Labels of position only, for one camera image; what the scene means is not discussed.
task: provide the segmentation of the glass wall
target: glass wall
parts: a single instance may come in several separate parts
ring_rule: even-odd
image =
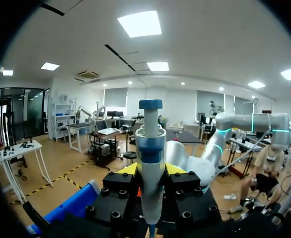
[[[30,138],[44,133],[43,127],[43,90],[26,89],[24,105],[26,104],[26,120],[24,121],[24,138]]]
[[[0,146],[44,134],[43,89],[0,89]]]

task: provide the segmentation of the person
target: person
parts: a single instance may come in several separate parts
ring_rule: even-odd
[[[240,203],[229,210],[230,214],[243,210],[249,187],[251,187],[252,191],[259,190],[259,192],[266,193],[267,196],[270,192],[274,192],[268,206],[279,200],[282,190],[280,186],[277,186],[279,184],[277,177],[282,168],[284,158],[284,152],[272,145],[266,146],[259,152],[254,163],[255,167],[252,175],[247,177],[241,185]]]

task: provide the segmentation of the black shorts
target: black shorts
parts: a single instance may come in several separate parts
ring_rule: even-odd
[[[273,187],[278,184],[276,178],[267,177],[263,174],[256,174],[256,179],[257,187],[251,187],[251,190],[259,190],[260,192],[264,192],[267,196]]]

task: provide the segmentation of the yellow block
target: yellow block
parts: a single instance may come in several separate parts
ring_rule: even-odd
[[[117,173],[118,174],[123,174],[123,173],[128,173],[130,175],[134,175],[136,172],[137,168],[137,163],[133,163],[132,165],[129,165],[126,168],[123,168],[122,170],[119,170]]]
[[[187,173],[183,169],[176,167],[173,164],[165,163],[165,165],[166,165],[167,171],[169,172],[169,175],[173,175],[175,173],[180,173],[180,174]],[[136,168],[137,168],[137,163],[133,163],[132,165],[126,168],[123,168],[122,170],[119,170],[117,173],[118,174],[128,173],[128,174],[134,175],[136,172]]]
[[[167,171],[169,172],[169,175],[173,175],[175,173],[180,173],[180,174],[185,174],[187,173],[186,171],[184,171],[183,169],[174,166],[173,164],[170,163],[165,163]]]

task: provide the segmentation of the sneaker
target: sneaker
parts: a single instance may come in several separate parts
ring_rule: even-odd
[[[236,212],[241,212],[243,210],[243,207],[241,205],[238,205],[236,207],[233,207],[231,208],[228,213],[229,214],[233,214],[233,213],[236,213]]]

